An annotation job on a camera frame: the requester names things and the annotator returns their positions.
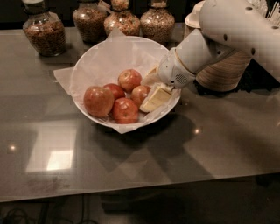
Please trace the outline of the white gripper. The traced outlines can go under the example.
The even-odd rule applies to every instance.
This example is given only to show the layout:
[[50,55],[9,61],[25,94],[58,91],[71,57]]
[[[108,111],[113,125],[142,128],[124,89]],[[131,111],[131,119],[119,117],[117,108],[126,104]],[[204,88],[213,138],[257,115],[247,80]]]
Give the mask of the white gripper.
[[172,99],[173,87],[184,88],[194,78],[195,75],[189,72],[180,61],[176,49],[172,48],[161,59],[158,67],[155,66],[143,77],[142,85],[152,86],[155,84],[140,105],[140,110],[150,113],[165,108]]

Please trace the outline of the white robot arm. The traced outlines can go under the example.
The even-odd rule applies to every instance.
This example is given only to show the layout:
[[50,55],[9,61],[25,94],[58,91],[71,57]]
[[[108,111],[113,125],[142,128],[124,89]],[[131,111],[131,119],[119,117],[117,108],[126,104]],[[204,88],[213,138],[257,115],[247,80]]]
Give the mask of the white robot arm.
[[204,68],[242,51],[275,79],[280,79],[280,27],[247,0],[206,0],[199,29],[173,47],[143,78],[184,88]]

